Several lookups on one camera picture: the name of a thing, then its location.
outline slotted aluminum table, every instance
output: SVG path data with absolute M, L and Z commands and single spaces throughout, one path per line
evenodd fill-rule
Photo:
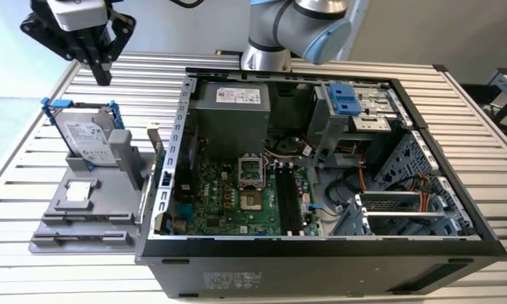
M 235 56 L 126 53 L 114 64 L 113 86 L 99 87 L 90 70 L 72 64 L 51 98 L 115 100 L 134 144 L 151 149 L 145 126 L 170 137 L 186 67 L 238 68 Z M 507 249 L 507 140 L 452 75 L 428 65 L 294 61 L 299 73 L 390 77 L 401 80 L 449 161 Z M 32 255 L 28 241 L 66 172 L 66 144 L 39 115 L 0 164 L 0 301 L 163 301 L 151 271 L 134 255 Z M 273 303 L 507 303 L 507 261 L 425 297 L 271 298 L 206 300 Z

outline barcode label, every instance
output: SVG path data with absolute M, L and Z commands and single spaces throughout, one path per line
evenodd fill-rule
M 303 150 L 303 155 L 309 157 L 311 152 L 313 152 L 313 147 L 310 147 L 310 145 L 307 144 Z

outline white wall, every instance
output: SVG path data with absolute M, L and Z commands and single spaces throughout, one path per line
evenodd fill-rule
M 127 51 L 214 54 L 249 40 L 247 0 L 209 0 L 183 9 L 167 0 L 126 0 L 117 11 L 138 20 Z M 50 94 L 68 62 L 20 32 L 30 0 L 0 0 L 0 97 Z
M 30 1 L 0 0 L 0 97 L 42 98 L 68 63 L 19 29 Z
M 207 0 L 183 9 L 167 0 L 126 0 L 138 19 L 129 51 L 214 54 L 249 39 L 247 0 Z M 0 97 L 50 93 L 67 62 L 19 25 L 30 0 L 0 0 Z M 370 0 L 352 60 L 444 63 L 461 81 L 484 82 L 507 67 L 507 0 Z
M 507 67 L 507 0 L 370 0 L 350 60 L 441 63 L 484 83 Z

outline green circuit board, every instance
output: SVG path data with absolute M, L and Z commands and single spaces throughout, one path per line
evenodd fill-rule
M 278 206 L 278 190 L 275 167 L 265 170 L 265 188 L 238 188 L 238 163 L 205 161 L 199 168 L 198 195 L 193 202 L 193 220 L 186 230 L 187 235 L 245 235 L 282 236 L 281 210 Z M 303 168 L 294 171 L 299 210 L 302 211 L 302 193 L 311 191 Z M 305 225 L 305 235 L 318 234 L 315 215 L 311 213 L 311 224 Z

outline open computer tower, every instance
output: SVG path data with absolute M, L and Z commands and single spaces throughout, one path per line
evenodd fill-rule
M 506 257 L 398 80 L 193 68 L 137 251 L 174 298 L 426 294 Z

